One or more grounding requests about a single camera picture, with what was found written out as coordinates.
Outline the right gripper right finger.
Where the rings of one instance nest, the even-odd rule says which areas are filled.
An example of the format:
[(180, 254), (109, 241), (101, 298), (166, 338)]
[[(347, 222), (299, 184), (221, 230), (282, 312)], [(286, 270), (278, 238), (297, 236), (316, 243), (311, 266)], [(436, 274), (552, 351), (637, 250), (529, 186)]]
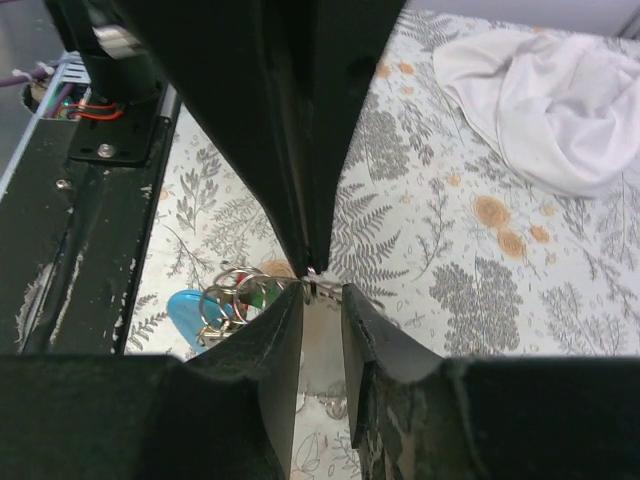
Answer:
[(635, 479), (635, 357), (441, 357), (354, 285), (341, 329), (366, 479)]

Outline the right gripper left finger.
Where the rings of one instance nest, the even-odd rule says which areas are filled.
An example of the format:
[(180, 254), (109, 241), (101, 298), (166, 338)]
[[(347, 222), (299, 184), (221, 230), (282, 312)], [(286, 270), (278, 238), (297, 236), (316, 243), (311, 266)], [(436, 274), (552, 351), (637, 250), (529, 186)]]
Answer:
[(1, 360), (5, 479), (285, 479), (303, 293), (183, 362), (161, 355)]

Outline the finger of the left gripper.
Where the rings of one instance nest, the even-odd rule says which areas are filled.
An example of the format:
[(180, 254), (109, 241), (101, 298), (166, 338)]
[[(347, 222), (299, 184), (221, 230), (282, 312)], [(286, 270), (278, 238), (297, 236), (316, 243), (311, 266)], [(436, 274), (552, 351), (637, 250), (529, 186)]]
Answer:
[(291, 267), (303, 227), (290, 49), (280, 1), (118, 1), (115, 9), (265, 210)]
[(314, 1), (305, 100), (302, 226), (294, 271), (328, 269), (337, 186), (369, 85), (405, 3)]

